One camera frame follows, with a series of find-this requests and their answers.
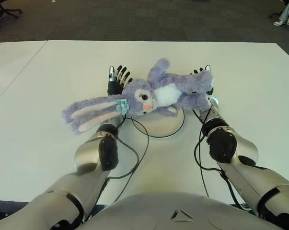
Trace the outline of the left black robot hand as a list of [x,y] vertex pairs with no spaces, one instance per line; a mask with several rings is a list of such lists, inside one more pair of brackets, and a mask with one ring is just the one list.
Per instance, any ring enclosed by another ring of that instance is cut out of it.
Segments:
[[133,81],[133,78],[130,76],[130,71],[127,71],[127,67],[123,67],[122,65],[116,69],[110,66],[108,75],[108,95],[121,94],[124,88]]

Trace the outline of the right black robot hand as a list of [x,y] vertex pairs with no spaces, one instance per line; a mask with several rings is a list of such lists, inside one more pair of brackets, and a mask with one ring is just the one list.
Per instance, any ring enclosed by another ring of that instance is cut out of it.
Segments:
[[[202,68],[202,67],[199,68],[199,71],[200,71],[200,72],[201,72],[201,71],[204,71],[204,70],[206,70],[206,71],[208,71],[208,72],[211,72],[211,67],[210,67],[210,65],[206,65],[205,68]],[[197,69],[195,69],[195,70],[193,71],[193,73],[194,73],[194,74],[197,74],[197,73],[198,73]],[[214,88],[212,87],[211,90],[208,91],[208,92],[206,92],[206,93],[207,93],[208,95],[212,95],[213,92],[214,92]]]

